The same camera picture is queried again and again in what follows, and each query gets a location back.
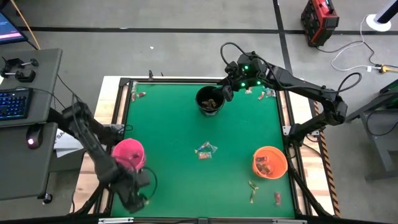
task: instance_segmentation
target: computer mouse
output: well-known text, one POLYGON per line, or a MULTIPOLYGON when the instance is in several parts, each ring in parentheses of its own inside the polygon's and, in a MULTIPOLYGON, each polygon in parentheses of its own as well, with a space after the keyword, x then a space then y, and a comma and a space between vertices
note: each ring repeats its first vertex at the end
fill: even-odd
POLYGON ((43 124, 33 124, 26 132, 26 143, 29 149, 37 149, 43 142, 43 124))

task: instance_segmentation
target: pink bowl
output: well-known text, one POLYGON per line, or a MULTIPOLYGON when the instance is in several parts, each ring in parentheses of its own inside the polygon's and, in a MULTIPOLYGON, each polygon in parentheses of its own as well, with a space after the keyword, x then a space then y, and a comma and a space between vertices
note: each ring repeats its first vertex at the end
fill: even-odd
POLYGON ((127 169, 141 169, 145 165, 144 147, 135 139, 119 142, 113 149, 112 157, 127 169))

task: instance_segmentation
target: green object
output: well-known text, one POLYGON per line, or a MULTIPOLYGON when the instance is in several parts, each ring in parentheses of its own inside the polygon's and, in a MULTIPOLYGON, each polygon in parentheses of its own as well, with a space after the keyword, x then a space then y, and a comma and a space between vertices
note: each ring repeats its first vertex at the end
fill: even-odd
MULTIPOLYGON (((262 146, 282 147, 277 102, 258 100, 262 87, 235 93, 213 117, 203 116, 195 95, 203 85, 139 84, 146 96, 130 103, 125 138, 137 139, 146 152, 146 166, 158 178, 149 204, 134 214, 115 195, 112 217, 294 217, 288 175, 277 180, 252 170, 254 152, 262 146), (218 147, 211 159, 198 159, 204 142, 218 147), (258 186, 253 204, 249 180, 258 186), (275 205, 275 192, 282 204, 275 205)), ((151 184, 141 190, 149 196, 151 184)))

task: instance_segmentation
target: white paper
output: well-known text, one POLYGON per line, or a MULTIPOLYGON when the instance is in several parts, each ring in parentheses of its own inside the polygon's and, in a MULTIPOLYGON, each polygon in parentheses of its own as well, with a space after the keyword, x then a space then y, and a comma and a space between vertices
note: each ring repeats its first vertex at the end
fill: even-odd
POLYGON ((54 150, 57 153, 57 158, 81 149, 83 149, 83 146, 77 139, 62 130, 57 130, 54 143, 54 150))

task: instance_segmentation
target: orange bowl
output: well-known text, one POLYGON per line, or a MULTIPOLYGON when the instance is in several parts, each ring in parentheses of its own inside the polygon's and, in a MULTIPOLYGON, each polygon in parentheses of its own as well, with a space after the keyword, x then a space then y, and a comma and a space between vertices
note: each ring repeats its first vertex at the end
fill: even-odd
POLYGON ((283 152, 273 146, 264 146, 259 148, 253 155, 253 171, 259 177, 267 179, 281 178, 287 171, 287 160, 283 152), (256 166, 258 157, 266 157, 267 165, 271 167, 271 174, 262 174, 256 166))

